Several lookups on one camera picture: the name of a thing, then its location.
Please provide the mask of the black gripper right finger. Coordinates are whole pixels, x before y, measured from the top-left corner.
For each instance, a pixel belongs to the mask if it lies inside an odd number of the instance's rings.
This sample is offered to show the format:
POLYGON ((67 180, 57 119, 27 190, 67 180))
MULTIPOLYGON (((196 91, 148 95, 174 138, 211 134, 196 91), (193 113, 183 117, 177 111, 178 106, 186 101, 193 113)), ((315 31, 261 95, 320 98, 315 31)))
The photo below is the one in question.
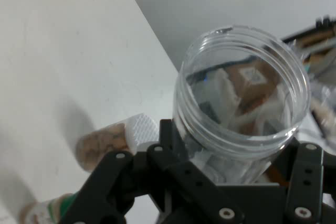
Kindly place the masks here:
POLYGON ((335 155, 315 143, 293 138, 272 163, 275 180, 287 186, 284 223, 335 223, 335 155))

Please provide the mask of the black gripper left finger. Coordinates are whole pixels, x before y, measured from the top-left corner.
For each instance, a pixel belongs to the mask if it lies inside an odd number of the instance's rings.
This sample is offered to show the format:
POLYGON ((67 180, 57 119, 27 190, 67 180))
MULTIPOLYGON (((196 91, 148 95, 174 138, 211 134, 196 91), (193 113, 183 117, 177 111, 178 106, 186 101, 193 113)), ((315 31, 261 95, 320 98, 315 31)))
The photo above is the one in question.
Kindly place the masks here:
POLYGON ((61 223, 125 223, 137 197, 149 195, 160 223, 244 223, 238 205, 191 162, 172 151, 174 124, 160 121, 146 151, 109 152, 91 173, 61 223))

